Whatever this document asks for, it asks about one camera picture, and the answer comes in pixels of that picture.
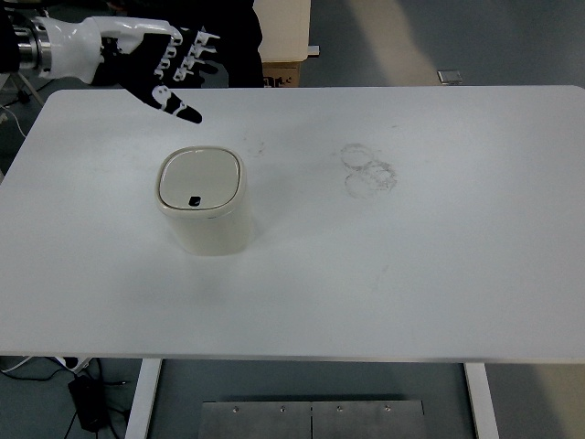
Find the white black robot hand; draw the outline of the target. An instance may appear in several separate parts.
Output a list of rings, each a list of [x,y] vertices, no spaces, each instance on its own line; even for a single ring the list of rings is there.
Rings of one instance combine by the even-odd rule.
[[[35,30],[42,76],[112,82],[156,110],[202,122],[173,89],[214,58],[220,36],[126,16],[91,16],[79,23],[41,17]]]

